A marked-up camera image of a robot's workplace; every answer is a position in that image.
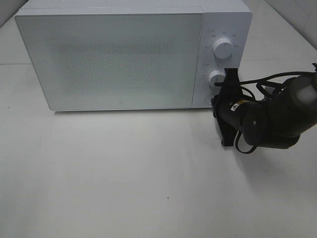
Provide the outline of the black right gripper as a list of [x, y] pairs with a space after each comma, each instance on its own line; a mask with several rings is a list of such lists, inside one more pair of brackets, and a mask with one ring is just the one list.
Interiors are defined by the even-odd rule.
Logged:
[[212, 99], [213, 115], [218, 126], [221, 144], [233, 147], [234, 141], [240, 135], [239, 116], [235, 116], [233, 106], [244, 99], [238, 76], [238, 68], [225, 68], [223, 82], [215, 82], [220, 87], [219, 93]]

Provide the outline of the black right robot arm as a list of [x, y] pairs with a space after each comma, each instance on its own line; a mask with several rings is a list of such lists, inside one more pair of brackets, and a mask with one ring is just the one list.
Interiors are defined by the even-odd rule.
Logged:
[[236, 68], [225, 69], [220, 92], [211, 100], [221, 144], [288, 149], [317, 123], [317, 73], [292, 71], [240, 81]]

